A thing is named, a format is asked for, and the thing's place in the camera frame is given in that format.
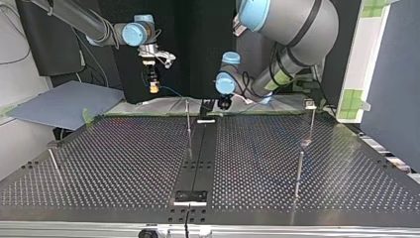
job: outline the robot end effector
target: robot end effector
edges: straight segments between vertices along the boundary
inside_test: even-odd
[[[120,45],[139,47],[139,56],[148,69],[148,80],[151,93],[158,93],[157,60],[165,68],[170,68],[176,57],[168,52],[158,50],[157,38],[161,30],[156,30],[152,15],[137,15],[133,23],[112,25],[106,19],[92,10],[83,8],[75,0],[29,0],[46,10],[49,16],[56,16],[71,27],[86,35],[88,42],[93,46]]]
[[[122,45],[139,47],[139,56],[143,59],[143,65],[147,68],[147,77],[150,93],[159,91],[159,73],[157,61],[165,68],[171,68],[176,56],[171,53],[159,51],[157,39],[161,30],[156,30],[152,15],[136,15],[134,22],[129,24],[114,25],[114,41]],[[98,45],[88,38],[90,44]]]
[[[242,25],[285,46],[256,79],[239,73],[240,56],[225,53],[216,89],[225,101],[234,93],[254,102],[268,102],[272,93],[292,81],[301,69],[320,62],[334,46],[339,18],[330,0],[243,0]]]

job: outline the white panel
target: white panel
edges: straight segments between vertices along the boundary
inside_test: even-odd
[[[3,0],[15,6],[15,1]],[[5,10],[21,32],[22,26],[15,15]],[[0,62],[18,60],[28,51],[28,43],[0,13]],[[46,79],[38,75],[32,55],[13,64],[0,65],[0,108],[22,101],[48,90]]]
[[[0,180],[40,155],[52,139],[52,127],[19,120],[1,126]]]
[[[13,0],[2,1],[15,6]],[[15,15],[9,10],[6,14],[23,32]],[[0,13],[0,62],[22,58],[28,47],[27,41]],[[22,102],[47,90],[46,79],[38,76],[32,56],[13,64],[0,65],[0,111],[2,107]],[[39,155],[53,139],[51,127],[9,120],[0,118],[0,179]]]

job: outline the black bracket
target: black bracket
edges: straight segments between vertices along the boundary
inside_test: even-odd
[[[174,205],[179,206],[205,206],[207,205],[207,191],[185,191],[180,190],[175,194]]]

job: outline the black backdrop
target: black backdrop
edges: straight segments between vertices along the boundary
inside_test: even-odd
[[[102,0],[99,5],[102,15],[114,23],[131,22],[136,14],[154,15],[157,29],[162,29],[160,49],[177,56],[171,69],[159,67],[161,84],[195,98],[217,96],[213,81],[222,54],[234,49],[235,1]],[[153,97],[142,82],[137,49],[125,46],[113,53],[126,99],[138,102]]]
[[[80,4],[99,12],[111,23],[129,23],[133,22],[135,15],[152,14],[157,29],[162,29],[157,40],[160,49],[171,52],[177,57],[171,69],[165,69],[163,66],[159,68],[161,84],[173,88],[184,96],[195,98],[218,96],[214,88],[214,79],[220,67],[222,54],[235,49],[235,39],[232,34],[235,0],[85,0],[80,1]],[[31,6],[22,2],[19,5]],[[38,11],[37,14],[45,15],[45,12]],[[27,29],[32,26],[33,22],[24,23]],[[43,21],[39,26],[49,29],[44,31],[49,34],[44,37],[61,42],[61,45],[58,44],[54,49],[46,46],[50,47],[50,51],[40,53],[39,58],[43,58],[46,62],[56,57],[65,58],[66,64],[62,67],[66,67],[74,65],[74,61],[80,63],[78,58],[67,58],[68,51],[82,50],[89,65],[89,70],[84,69],[79,72],[82,80],[100,84],[99,80],[92,80],[92,71],[96,78],[100,78],[100,73],[95,72],[100,70],[85,48],[77,45],[71,47],[75,38],[70,28],[54,31],[49,21]],[[167,90],[157,95],[149,94],[149,89],[142,81],[141,73],[144,67],[141,58],[138,57],[137,48],[122,46],[120,50],[115,50],[110,47],[88,47],[105,69],[110,85],[123,89],[128,102],[138,103],[173,94]],[[50,71],[54,70],[55,64],[51,63]],[[54,75],[52,76],[54,86],[76,80],[74,73],[51,75]]]

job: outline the black curtain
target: black curtain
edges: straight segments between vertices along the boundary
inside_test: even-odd
[[[152,14],[157,29],[162,29],[157,40],[160,49],[177,57],[171,69],[159,66],[161,84],[183,96],[218,96],[214,80],[222,54],[235,49],[235,0],[101,0],[99,6],[112,23],[132,22],[134,15]],[[127,101],[138,103],[173,94],[168,90],[149,94],[136,48],[123,46],[113,54]]]

